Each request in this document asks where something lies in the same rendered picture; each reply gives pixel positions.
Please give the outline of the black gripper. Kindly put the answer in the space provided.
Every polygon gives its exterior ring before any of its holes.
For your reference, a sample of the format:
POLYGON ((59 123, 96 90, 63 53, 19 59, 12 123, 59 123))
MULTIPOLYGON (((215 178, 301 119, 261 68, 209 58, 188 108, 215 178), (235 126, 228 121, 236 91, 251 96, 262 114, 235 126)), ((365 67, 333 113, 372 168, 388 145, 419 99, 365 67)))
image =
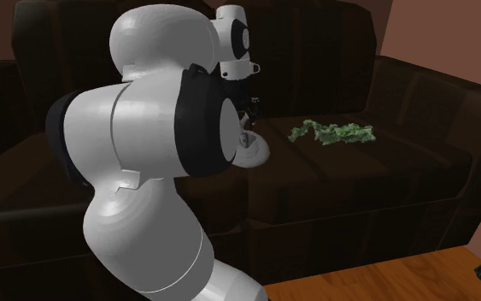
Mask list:
POLYGON ((250 97, 249 81, 243 80, 222 80, 226 96, 232 100, 237 111, 244 111, 247 122, 254 125, 260 116, 260 99, 250 97))

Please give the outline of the white round dish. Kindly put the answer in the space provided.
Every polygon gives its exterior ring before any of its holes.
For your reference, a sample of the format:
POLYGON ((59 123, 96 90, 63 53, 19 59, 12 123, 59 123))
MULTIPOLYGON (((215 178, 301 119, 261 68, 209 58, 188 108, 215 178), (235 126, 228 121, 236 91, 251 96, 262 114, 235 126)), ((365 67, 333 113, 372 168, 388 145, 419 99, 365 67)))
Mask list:
POLYGON ((267 141, 258 133, 246 130, 240 135, 240 144, 232 164, 240 168, 255 168, 265 163, 269 156, 267 141))

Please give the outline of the green leafy vegetable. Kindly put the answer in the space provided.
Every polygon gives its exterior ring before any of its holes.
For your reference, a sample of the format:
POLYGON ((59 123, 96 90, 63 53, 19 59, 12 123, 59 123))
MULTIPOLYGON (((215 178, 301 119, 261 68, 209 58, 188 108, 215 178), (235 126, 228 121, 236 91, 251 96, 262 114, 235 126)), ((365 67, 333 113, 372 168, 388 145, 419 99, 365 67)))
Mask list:
POLYGON ((295 142, 299 137, 305 136, 310 129, 314 131, 314 139, 323 145, 332 145, 337 142, 344 142, 345 144, 366 143, 376 140, 372 126, 363 127, 355 123, 342 126, 337 124, 324 125, 309 119, 304 120, 301 127, 293 127, 290 130, 288 140, 295 142))

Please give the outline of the dark brown sofa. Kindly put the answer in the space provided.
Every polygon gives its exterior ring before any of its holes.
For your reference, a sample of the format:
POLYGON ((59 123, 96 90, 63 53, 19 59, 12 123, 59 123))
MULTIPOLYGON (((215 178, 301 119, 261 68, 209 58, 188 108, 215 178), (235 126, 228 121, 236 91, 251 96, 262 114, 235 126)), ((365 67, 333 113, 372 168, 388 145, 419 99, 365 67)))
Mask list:
MULTIPOLYGON (((164 1, 26 0, 0 61, 0 301, 144 301, 90 253, 92 191, 71 184, 44 135, 57 98, 115 84, 116 18, 164 1)), ((270 157, 175 185, 215 255, 262 284, 466 244, 481 222, 481 85, 377 56, 372 15, 339 0, 226 0, 245 8, 255 131, 270 157), (304 120, 372 126, 323 145, 304 120)))

